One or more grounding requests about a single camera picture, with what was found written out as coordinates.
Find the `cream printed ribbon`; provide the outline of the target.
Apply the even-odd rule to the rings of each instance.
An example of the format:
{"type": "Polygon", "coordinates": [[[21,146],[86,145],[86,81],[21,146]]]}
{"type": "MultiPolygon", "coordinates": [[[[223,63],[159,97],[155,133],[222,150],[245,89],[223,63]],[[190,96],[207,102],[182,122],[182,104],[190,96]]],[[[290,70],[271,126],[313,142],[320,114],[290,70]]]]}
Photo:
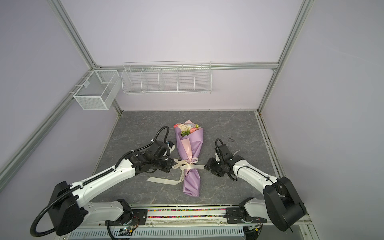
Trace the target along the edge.
{"type": "MultiPolygon", "coordinates": [[[[223,163],[227,164],[226,161],[227,160],[232,161],[238,152],[239,151],[235,151],[235,153],[232,154],[231,152],[228,152],[228,151],[225,152],[225,151],[221,151],[221,150],[220,151],[216,150],[216,153],[215,153],[216,157],[209,159],[209,161],[216,160],[217,162],[223,162],[223,163]]],[[[174,169],[179,168],[182,172],[181,177],[178,181],[169,180],[169,179],[154,178],[154,177],[150,177],[149,179],[147,179],[147,181],[152,182],[152,183],[166,184],[166,185],[177,185],[181,182],[184,182],[185,186],[188,185],[190,187],[199,188],[200,183],[201,183],[201,177],[200,177],[198,170],[204,169],[204,166],[203,165],[195,165],[196,162],[197,162],[197,160],[193,160],[191,163],[189,163],[187,161],[177,161],[177,164],[175,166],[173,166],[173,168],[174,169]]]]}

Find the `pink purple wrapping paper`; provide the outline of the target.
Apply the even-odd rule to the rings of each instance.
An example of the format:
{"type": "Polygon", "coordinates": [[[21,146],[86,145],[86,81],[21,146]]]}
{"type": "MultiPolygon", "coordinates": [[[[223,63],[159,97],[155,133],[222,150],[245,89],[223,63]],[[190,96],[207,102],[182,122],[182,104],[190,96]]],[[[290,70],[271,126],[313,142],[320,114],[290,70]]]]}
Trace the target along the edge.
{"type": "MultiPolygon", "coordinates": [[[[193,124],[192,121],[188,120],[182,124],[193,124]]],[[[204,138],[204,129],[199,127],[199,129],[190,134],[190,132],[182,132],[179,128],[174,128],[177,140],[177,150],[181,161],[187,161],[191,163],[193,160],[197,160],[195,165],[199,161],[199,155],[203,146],[204,138]]],[[[190,197],[199,197],[200,196],[200,187],[190,187],[185,186],[183,182],[183,193],[190,197]]]]}

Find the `pink spray rose stem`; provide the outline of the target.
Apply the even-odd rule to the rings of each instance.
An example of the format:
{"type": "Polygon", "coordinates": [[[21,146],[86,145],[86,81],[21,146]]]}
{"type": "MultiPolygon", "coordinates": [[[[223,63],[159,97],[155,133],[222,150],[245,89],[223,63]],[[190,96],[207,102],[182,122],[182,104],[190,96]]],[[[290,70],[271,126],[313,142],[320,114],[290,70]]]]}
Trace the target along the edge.
{"type": "Polygon", "coordinates": [[[193,125],[193,124],[190,124],[190,134],[191,133],[193,133],[193,132],[195,132],[195,131],[197,131],[198,129],[199,129],[199,125],[197,125],[197,124],[195,124],[195,125],[193,125]]]}

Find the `cream rose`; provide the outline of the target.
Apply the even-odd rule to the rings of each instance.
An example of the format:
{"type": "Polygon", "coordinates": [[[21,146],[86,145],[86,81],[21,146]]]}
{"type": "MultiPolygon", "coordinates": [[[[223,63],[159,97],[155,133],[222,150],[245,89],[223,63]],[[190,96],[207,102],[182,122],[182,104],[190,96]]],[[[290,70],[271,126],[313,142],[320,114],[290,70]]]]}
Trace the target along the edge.
{"type": "Polygon", "coordinates": [[[179,124],[178,125],[178,128],[182,131],[182,132],[189,132],[191,130],[191,128],[193,128],[193,126],[191,126],[190,124],[179,124]]]}

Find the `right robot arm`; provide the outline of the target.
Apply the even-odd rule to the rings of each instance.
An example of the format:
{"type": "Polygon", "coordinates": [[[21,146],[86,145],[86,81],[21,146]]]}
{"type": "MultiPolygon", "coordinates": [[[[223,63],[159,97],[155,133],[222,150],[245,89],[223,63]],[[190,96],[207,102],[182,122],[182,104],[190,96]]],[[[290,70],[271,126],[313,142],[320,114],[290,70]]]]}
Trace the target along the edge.
{"type": "Polygon", "coordinates": [[[221,139],[215,140],[215,153],[216,156],[208,160],[204,169],[219,178],[228,176],[234,182],[242,179],[264,197],[262,200],[254,197],[245,199],[236,211],[226,213],[228,219],[243,223],[257,221],[260,225],[270,220],[284,232],[307,214],[305,204],[287,177],[277,178],[257,169],[243,157],[231,153],[221,139]]]}

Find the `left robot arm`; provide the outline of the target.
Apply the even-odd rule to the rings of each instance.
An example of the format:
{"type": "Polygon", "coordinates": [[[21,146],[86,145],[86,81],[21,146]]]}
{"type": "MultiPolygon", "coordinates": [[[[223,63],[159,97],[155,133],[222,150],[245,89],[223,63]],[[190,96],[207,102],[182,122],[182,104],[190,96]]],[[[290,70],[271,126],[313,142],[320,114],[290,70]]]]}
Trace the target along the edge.
{"type": "Polygon", "coordinates": [[[173,142],[168,141],[169,132],[168,126],[160,128],[148,145],[128,151],[115,165],[98,174],[73,184],[57,184],[48,205],[32,222],[31,236],[66,235],[95,214],[85,207],[99,194],[141,173],[168,173],[173,165],[170,154],[175,149],[173,142]]]}

